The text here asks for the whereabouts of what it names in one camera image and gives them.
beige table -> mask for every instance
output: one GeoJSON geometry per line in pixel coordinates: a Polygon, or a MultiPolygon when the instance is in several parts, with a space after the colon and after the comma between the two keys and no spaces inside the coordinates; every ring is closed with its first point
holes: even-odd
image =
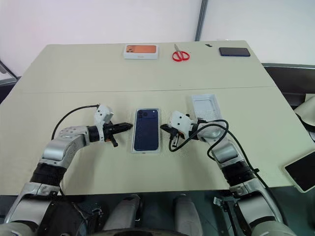
{"type": "MultiPolygon", "coordinates": [[[[153,61],[123,60],[123,45],[48,46],[0,105],[0,194],[19,193],[54,126],[75,107],[107,104],[114,123],[133,123],[136,108],[159,107],[160,122],[167,123],[174,110],[193,115],[190,96],[206,93],[216,95],[230,130],[267,184],[290,185],[281,168],[313,149],[312,140],[252,51],[250,58],[219,56],[218,47],[248,47],[244,41],[209,43],[213,47],[203,50],[204,42],[178,43],[189,48],[188,63],[171,61],[173,44],[160,44],[153,61]],[[127,69],[133,70],[129,76],[127,69]]],[[[93,125],[93,114],[78,111],[61,128],[93,125]]],[[[66,194],[228,188],[205,143],[191,141],[171,153],[162,132],[160,154],[132,154],[132,130],[116,138],[117,148],[94,143],[77,153],[64,178],[66,194]]]]}

blue smartphone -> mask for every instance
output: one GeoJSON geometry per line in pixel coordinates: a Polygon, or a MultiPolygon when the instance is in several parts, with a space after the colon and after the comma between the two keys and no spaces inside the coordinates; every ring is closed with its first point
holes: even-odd
{"type": "Polygon", "coordinates": [[[159,148],[158,109],[142,109],[136,112],[133,149],[155,151],[159,148]]]}

scissors handle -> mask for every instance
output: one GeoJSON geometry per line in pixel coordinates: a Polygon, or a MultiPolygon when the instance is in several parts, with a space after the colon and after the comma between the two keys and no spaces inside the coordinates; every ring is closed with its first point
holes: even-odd
{"type": "Polygon", "coordinates": [[[176,51],[173,53],[172,58],[174,61],[184,61],[190,58],[190,55],[184,51],[176,51]]]}

phone screen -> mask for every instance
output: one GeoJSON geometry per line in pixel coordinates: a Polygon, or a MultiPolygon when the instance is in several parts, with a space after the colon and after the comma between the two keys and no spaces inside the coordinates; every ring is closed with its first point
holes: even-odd
{"type": "Polygon", "coordinates": [[[221,56],[249,57],[251,54],[247,48],[219,48],[221,56]]]}
{"type": "Polygon", "coordinates": [[[303,191],[315,186],[315,152],[285,166],[285,169],[303,191]]]}
{"type": "Polygon", "coordinates": [[[134,146],[136,151],[158,149],[158,110],[139,110],[136,114],[134,146]]]}

white wall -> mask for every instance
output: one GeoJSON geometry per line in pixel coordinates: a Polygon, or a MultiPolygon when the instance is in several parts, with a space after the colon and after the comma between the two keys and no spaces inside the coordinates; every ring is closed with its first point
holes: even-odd
{"type": "Polygon", "coordinates": [[[47,44],[193,41],[201,0],[0,0],[0,59],[22,75],[47,44]]]}
{"type": "Polygon", "coordinates": [[[261,62],[315,65],[314,0],[209,0],[201,40],[246,40],[261,62]]]}
{"type": "MultiPolygon", "coordinates": [[[[193,41],[201,0],[0,0],[0,59],[22,75],[47,44],[193,41]]],[[[201,40],[315,64],[314,0],[209,0],[201,40]]]]}

